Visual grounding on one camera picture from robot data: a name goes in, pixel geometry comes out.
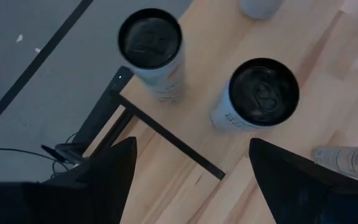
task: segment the wooden table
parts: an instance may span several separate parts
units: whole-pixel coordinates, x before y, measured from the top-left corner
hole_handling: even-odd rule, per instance
[[[273,223],[253,177],[249,139],[310,158],[312,148],[358,146],[358,0],[286,0],[269,21],[244,16],[237,0],[195,0],[180,19],[186,96],[162,105],[138,78],[122,95],[229,175],[220,182],[138,122],[142,145],[123,223]],[[233,71],[268,57],[295,74],[301,99],[276,128],[224,133],[209,112]]]

